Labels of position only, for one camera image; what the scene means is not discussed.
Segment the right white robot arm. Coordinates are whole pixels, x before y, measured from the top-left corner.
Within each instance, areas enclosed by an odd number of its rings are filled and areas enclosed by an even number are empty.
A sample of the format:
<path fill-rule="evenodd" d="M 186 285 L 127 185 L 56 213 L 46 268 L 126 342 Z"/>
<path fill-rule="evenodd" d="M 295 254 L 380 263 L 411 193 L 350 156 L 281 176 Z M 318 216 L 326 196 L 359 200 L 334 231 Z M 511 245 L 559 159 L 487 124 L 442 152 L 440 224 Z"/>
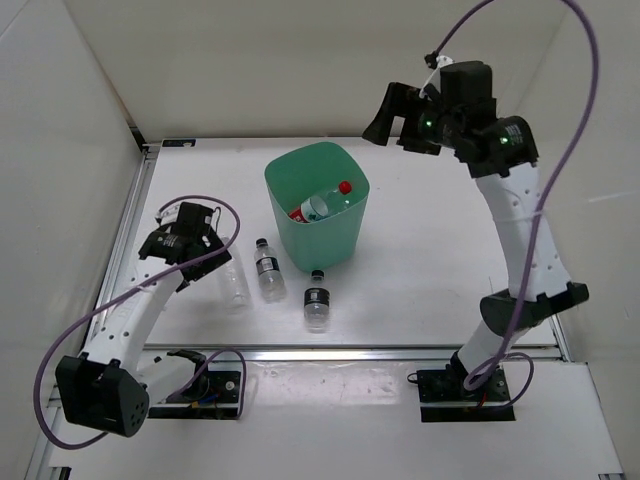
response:
<path fill-rule="evenodd" d="M 449 387 L 470 400 L 484 387 L 515 340 L 547 318 L 588 301 L 586 284 L 563 265 L 541 203 L 538 150 L 520 116 L 501 117 L 488 83 L 419 89 L 388 84 L 378 112 L 362 136 L 384 146 L 395 119 L 397 141 L 412 153 L 452 150 L 482 194 L 505 258 L 508 286 L 480 301 L 481 322 L 452 356 Z"/>

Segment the red label bottle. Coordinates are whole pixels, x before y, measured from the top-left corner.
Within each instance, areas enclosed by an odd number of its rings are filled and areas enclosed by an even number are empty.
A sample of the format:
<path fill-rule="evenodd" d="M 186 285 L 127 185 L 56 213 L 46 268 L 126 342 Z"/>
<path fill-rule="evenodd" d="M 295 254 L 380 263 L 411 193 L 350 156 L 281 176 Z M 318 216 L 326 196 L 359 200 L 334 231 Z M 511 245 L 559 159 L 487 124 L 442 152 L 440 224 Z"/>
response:
<path fill-rule="evenodd" d="M 351 206 L 352 185 L 342 181 L 336 188 L 318 192 L 300 203 L 289 214 L 299 223 L 314 223 L 342 213 Z"/>

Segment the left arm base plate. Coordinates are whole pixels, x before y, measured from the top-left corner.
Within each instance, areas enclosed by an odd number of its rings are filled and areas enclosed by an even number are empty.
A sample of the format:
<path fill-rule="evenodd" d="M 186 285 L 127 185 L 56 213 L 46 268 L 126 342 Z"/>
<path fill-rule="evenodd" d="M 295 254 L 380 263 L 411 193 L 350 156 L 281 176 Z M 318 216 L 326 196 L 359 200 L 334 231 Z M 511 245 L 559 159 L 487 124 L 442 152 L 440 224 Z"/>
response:
<path fill-rule="evenodd" d="M 194 364 L 195 379 L 163 403 L 151 407 L 150 419 L 239 420 L 245 403 L 248 366 L 244 355 L 223 348 L 206 357 L 192 350 L 174 350 L 177 357 Z"/>

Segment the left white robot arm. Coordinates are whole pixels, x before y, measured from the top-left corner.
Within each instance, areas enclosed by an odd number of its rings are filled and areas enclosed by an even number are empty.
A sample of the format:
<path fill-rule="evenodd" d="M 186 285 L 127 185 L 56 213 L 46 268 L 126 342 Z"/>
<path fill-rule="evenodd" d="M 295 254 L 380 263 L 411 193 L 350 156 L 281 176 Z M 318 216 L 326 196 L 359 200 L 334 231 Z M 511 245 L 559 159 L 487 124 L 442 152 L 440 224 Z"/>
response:
<path fill-rule="evenodd" d="M 207 397 L 204 355 L 174 350 L 139 365 L 146 341 L 168 300 L 232 258 L 213 231 L 179 235 L 153 231 L 139 250 L 130 297 L 112 306 L 106 321 L 76 356 L 55 370 L 66 420 L 93 430 L 131 437 L 154 405 L 177 397 Z"/>

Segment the clear bottle white cap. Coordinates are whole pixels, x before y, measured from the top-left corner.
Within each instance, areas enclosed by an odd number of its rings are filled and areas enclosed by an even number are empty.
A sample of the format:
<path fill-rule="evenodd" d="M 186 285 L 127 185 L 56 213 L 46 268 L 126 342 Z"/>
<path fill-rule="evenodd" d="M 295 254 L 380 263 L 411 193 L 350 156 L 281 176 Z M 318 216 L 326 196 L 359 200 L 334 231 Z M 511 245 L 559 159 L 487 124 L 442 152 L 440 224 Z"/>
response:
<path fill-rule="evenodd" d="M 219 286 L 224 305 L 230 310 L 250 306 L 251 295 L 241 258 L 235 245 L 227 253 L 231 259 L 220 267 Z"/>

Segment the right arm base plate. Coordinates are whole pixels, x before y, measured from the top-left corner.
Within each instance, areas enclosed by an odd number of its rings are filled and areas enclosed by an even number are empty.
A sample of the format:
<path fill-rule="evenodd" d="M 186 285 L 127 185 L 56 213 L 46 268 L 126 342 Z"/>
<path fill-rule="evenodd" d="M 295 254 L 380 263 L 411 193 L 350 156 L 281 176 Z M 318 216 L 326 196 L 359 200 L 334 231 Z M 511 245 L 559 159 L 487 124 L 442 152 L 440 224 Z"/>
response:
<path fill-rule="evenodd" d="M 473 392 L 463 388 L 451 368 L 417 370 L 407 375 L 419 396 L 422 423 L 488 423 L 516 420 L 505 372 L 498 368 Z"/>

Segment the clear bottle black label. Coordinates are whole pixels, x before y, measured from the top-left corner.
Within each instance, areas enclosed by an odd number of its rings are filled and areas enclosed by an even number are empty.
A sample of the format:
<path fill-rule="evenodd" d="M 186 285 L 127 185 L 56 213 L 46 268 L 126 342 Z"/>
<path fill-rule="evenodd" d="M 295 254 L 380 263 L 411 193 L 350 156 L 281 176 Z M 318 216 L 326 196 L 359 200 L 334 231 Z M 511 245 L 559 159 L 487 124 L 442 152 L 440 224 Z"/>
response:
<path fill-rule="evenodd" d="M 265 238 L 255 242 L 254 264 L 259 288 L 267 302 L 277 302 L 286 296 L 286 286 L 275 250 Z"/>

